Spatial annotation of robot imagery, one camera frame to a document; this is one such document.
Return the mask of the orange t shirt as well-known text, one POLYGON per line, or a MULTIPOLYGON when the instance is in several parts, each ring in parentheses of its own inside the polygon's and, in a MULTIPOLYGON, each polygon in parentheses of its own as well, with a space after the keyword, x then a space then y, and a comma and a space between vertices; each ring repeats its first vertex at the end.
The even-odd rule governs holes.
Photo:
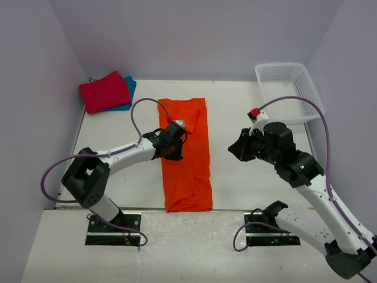
POLYGON ((160 127, 168 116, 185 122, 187 140, 179 161, 163 159, 162 176, 167 212, 199 212, 212 210, 210 183, 210 148, 207 106, 204 98, 189 100, 159 99, 160 127))

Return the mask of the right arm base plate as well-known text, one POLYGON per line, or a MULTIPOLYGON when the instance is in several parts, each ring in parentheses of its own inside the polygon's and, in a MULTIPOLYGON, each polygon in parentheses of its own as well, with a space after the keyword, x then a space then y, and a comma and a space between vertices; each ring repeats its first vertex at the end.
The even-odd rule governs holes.
POLYGON ((300 239, 296 235, 283 233, 278 228, 275 216, 288 205, 277 200, 265 209, 254 209, 244 213, 244 222, 261 222, 272 226, 254 224, 245 228, 248 246, 299 246, 300 239))

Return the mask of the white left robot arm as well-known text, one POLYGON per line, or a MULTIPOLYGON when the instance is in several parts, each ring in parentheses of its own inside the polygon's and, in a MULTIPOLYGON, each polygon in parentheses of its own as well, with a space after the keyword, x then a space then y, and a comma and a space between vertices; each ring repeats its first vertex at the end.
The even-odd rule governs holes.
POLYGON ((84 209, 98 215, 110 232, 122 226, 121 209, 105 195, 108 179, 115 173, 141 162, 165 158, 179 161, 187 138, 185 123, 174 120, 164 129, 142 135, 140 141, 125 149, 114 148, 108 153, 82 149, 62 177, 62 185, 84 209))

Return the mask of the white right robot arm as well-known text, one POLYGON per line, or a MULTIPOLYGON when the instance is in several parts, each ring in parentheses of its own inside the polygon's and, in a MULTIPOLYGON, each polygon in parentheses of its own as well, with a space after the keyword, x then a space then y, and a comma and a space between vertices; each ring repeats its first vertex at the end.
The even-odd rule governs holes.
POLYGON ((318 250, 343 279, 360 275, 376 258, 376 235, 352 216, 326 184, 326 175, 316 159, 296 148, 292 131, 284 123, 242 129, 228 151, 241 162, 259 159, 272 164, 279 177, 296 189, 325 223, 311 224, 287 204, 275 201, 262 211, 260 226, 271 232, 295 234, 318 250))

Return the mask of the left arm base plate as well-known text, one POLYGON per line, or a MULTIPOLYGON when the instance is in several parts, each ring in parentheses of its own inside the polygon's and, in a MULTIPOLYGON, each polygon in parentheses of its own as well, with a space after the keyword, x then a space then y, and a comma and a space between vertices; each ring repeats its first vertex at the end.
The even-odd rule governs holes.
MULTIPOLYGON (((87 215, 88 228, 86 246, 135 246, 139 247, 142 237, 139 233, 126 232, 104 224, 95 215, 87 215)), ((141 213, 126 213, 117 226, 140 230, 141 213)))

